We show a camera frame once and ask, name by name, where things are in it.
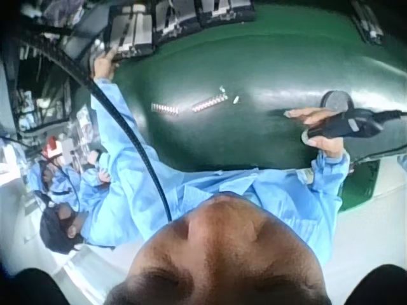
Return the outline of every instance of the green table surface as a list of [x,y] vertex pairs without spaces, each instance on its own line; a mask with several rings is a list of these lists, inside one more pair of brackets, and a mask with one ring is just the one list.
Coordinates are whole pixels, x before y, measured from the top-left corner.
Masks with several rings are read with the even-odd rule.
[[[299,6],[257,5],[254,22],[222,25],[161,46],[117,70],[118,84],[146,140],[161,160],[184,171],[306,168],[316,151],[286,109],[319,106],[344,90],[356,107],[407,110],[407,47],[387,36],[371,46],[351,19]],[[220,94],[229,100],[201,112],[191,106]],[[239,96],[239,102],[232,100]],[[76,103],[89,101],[78,92]],[[171,116],[151,103],[178,107]],[[349,139],[352,159],[407,142],[405,122],[372,139]]]

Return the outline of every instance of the white floor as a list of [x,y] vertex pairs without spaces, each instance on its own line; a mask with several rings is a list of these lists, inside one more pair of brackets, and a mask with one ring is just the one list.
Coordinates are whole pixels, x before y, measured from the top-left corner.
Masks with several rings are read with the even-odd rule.
[[362,278],[382,264],[407,269],[406,182],[396,159],[384,159],[373,199],[338,216],[332,259],[324,267],[334,305],[344,304]]

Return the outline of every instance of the finger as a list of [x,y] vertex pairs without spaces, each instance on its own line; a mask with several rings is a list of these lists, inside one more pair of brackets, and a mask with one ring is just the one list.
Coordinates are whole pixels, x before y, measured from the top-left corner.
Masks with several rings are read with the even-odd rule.
[[328,109],[321,110],[321,111],[318,111],[318,112],[315,112],[315,113],[309,115],[309,117],[307,117],[304,120],[304,124],[313,125],[313,124],[316,124],[319,121],[322,121],[323,119],[326,119],[326,118],[328,118],[330,116],[333,116],[335,114],[337,114],[337,112],[333,112],[333,111],[328,110]]
[[116,48],[112,48],[110,49],[110,51],[106,54],[105,58],[112,61],[112,59],[114,58],[114,56],[117,53],[117,49]]
[[286,111],[284,115],[288,118],[298,118],[300,116],[309,116],[313,112],[320,111],[323,108],[319,107],[307,107],[307,108],[297,108]]
[[105,56],[106,56],[106,52],[101,53],[98,57],[96,57],[95,62],[96,62],[96,60],[98,60],[98,59],[105,58]]
[[329,140],[325,137],[314,137],[307,141],[308,146],[322,149],[323,151],[329,150]]

